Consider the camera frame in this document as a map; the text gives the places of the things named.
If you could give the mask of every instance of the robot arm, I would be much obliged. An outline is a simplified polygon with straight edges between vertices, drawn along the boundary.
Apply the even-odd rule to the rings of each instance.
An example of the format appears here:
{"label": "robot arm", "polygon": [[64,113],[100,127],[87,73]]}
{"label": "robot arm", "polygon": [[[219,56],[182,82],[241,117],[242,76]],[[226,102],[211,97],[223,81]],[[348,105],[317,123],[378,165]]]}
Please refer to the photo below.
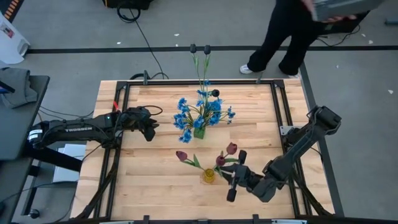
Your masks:
{"label": "robot arm", "polygon": [[92,119],[44,121],[32,127],[28,140],[35,149],[42,149],[57,141],[97,141],[103,147],[114,147],[119,131],[137,129],[147,141],[151,141],[155,135],[154,129],[159,125],[150,116],[147,109],[137,107]]}
{"label": "robot arm", "polygon": [[317,141],[326,135],[335,134],[341,124],[341,118],[326,106],[315,107],[307,115],[309,122],[302,128],[293,128],[283,136],[283,144],[288,151],[283,156],[269,161],[263,169],[263,175],[252,172],[249,167],[244,166],[246,152],[239,153],[239,164],[221,167],[223,177],[229,182],[231,189],[227,200],[233,202],[236,196],[236,186],[245,187],[246,190],[260,199],[269,202],[275,195],[276,188],[279,190],[285,185],[290,175],[294,177],[300,188],[305,188],[294,171],[294,163],[305,152],[307,152]]}

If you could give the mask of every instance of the green vase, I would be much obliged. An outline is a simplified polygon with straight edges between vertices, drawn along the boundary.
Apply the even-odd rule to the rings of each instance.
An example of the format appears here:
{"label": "green vase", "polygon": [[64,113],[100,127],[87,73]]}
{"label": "green vase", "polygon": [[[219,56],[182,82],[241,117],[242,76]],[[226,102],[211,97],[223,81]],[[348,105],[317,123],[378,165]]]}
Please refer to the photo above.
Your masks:
{"label": "green vase", "polygon": [[203,139],[205,137],[206,127],[195,128],[193,130],[193,137]]}

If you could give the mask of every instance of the flower arrangement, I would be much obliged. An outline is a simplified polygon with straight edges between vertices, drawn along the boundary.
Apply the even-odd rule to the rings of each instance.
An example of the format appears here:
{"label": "flower arrangement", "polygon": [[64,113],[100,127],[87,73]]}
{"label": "flower arrangement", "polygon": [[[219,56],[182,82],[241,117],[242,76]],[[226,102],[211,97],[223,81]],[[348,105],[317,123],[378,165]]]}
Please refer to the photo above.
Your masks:
{"label": "flower arrangement", "polygon": [[207,126],[214,126],[220,121],[231,124],[232,118],[235,116],[235,113],[232,112],[232,107],[229,107],[226,111],[221,110],[223,100],[219,98],[219,90],[208,91],[208,87],[211,83],[206,79],[206,73],[210,62],[210,46],[206,45],[204,49],[206,58],[203,62],[203,79],[201,79],[199,75],[199,58],[195,55],[197,52],[195,44],[191,44],[190,52],[197,71],[200,90],[197,90],[198,101],[195,106],[188,105],[185,98],[181,98],[178,101],[177,108],[180,110],[180,113],[174,115],[174,125],[176,128],[183,130],[179,140],[184,143],[189,143],[191,141],[192,128],[194,129],[193,136],[195,138],[203,139]]}
{"label": "flower arrangement", "polygon": [[228,162],[239,161],[239,159],[227,158],[228,156],[234,155],[237,150],[238,146],[231,142],[226,148],[226,155],[224,156],[224,151],[221,151],[220,155],[216,158],[216,164],[211,169],[202,168],[196,155],[193,155],[193,161],[188,159],[188,154],[186,152],[177,151],[175,152],[175,155],[178,157],[178,159],[180,159],[181,162],[203,170],[204,181],[210,184],[215,179],[214,171],[216,171],[221,177],[223,177],[223,173],[220,167],[224,166]]}

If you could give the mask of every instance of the small vase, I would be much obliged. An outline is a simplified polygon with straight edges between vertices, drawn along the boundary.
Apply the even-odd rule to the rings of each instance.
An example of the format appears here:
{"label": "small vase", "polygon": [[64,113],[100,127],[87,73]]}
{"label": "small vase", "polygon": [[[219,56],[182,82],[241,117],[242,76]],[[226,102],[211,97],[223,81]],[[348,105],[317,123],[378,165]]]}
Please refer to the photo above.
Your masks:
{"label": "small vase", "polygon": [[195,128],[193,130],[193,137],[203,139],[205,137],[206,127]]}
{"label": "small vase", "polygon": [[214,173],[214,170],[206,169],[205,171],[203,171],[202,179],[207,184],[213,183],[214,180],[216,179],[216,174]]}

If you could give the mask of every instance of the yellow vase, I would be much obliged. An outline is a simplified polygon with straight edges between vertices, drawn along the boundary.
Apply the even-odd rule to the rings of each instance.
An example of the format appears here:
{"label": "yellow vase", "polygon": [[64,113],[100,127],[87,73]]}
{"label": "yellow vase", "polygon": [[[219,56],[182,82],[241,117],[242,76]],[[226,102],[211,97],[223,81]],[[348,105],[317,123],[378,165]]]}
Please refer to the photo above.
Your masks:
{"label": "yellow vase", "polygon": [[213,169],[206,169],[205,171],[203,171],[202,179],[207,184],[213,183],[214,180],[216,179],[216,175],[214,173],[214,170]]}

